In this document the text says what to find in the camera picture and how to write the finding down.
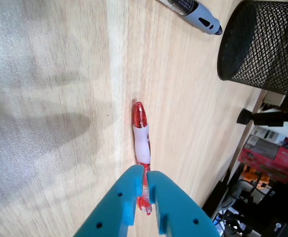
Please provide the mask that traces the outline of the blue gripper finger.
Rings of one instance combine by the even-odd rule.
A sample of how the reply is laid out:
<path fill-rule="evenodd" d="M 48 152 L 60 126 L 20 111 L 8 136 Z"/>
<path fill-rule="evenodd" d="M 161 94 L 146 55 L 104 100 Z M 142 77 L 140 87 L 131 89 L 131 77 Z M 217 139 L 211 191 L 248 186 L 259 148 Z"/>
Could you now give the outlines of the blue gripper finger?
<path fill-rule="evenodd" d="M 168 176 L 147 173 L 149 201 L 155 205 L 158 232 L 166 237 L 218 237 L 208 215 Z"/>
<path fill-rule="evenodd" d="M 142 196 L 144 167 L 133 165 L 97 204 L 76 237 L 125 237 L 134 225 L 137 197 Z"/>

